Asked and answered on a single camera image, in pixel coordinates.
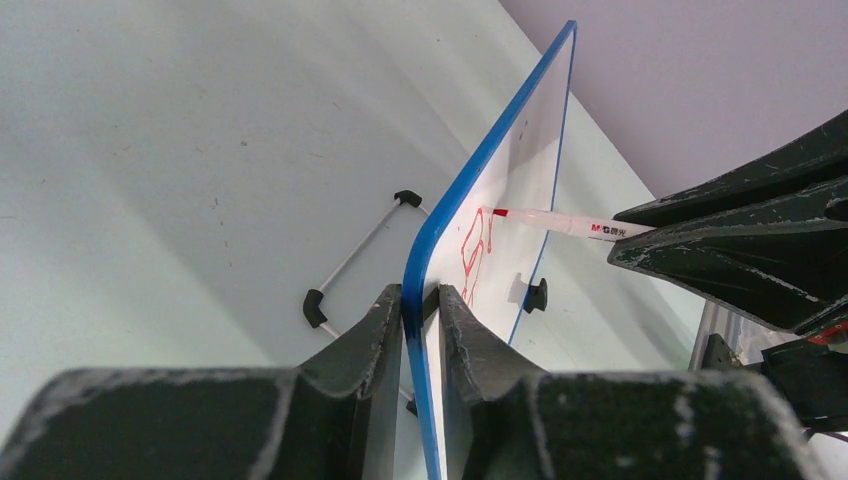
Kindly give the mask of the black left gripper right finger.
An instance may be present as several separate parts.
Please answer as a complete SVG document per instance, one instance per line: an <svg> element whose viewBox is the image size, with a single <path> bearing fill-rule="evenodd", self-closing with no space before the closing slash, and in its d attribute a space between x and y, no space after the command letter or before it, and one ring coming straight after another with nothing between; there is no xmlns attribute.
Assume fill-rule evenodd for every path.
<svg viewBox="0 0 848 480"><path fill-rule="evenodd" d="M449 479L822 479L787 401L741 369L549 372L438 288Z"/></svg>

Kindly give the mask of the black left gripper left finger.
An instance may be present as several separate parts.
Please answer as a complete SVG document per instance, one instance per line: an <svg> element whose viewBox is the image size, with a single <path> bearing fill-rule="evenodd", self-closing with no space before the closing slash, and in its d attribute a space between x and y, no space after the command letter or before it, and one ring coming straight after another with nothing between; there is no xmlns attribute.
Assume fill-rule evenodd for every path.
<svg viewBox="0 0 848 480"><path fill-rule="evenodd" d="M295 367L64 371L1 451L5 479L388 479L400 288Z"/></svg>

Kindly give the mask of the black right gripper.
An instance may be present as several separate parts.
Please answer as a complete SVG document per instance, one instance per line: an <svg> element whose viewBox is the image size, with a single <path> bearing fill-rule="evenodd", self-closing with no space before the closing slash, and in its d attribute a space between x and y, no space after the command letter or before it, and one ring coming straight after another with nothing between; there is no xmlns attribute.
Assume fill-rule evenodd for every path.
<svg viewBox="0 0 848 480"><path fill-rule="evenodd" d="M845 432L846 208L839 178L620 241L607 261L799 335L764 350L759 373L802 426Z"/></svg>

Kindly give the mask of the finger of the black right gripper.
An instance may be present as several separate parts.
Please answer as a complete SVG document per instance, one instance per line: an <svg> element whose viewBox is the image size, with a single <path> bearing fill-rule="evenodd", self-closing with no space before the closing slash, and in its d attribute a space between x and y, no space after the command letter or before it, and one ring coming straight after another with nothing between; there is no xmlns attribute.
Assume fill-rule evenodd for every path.
<svg viewBox="0 0 848 480"><path fill-rule="evenodd" d="M665 227L771 200L847 174L847 113L696 187L617 213L614 219Z"/></svg>

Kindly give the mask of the red whiteboard marker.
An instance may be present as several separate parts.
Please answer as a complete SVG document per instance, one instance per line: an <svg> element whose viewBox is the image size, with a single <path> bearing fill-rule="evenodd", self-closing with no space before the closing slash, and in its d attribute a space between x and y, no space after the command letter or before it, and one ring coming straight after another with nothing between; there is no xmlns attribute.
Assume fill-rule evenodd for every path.
<svg viewBox="0 0 848 480"><path fill-rule="evenodd" d="M493 214L549 232L606 242L618 242L655 230L652 226L538 209L495 208Z"/></svg>

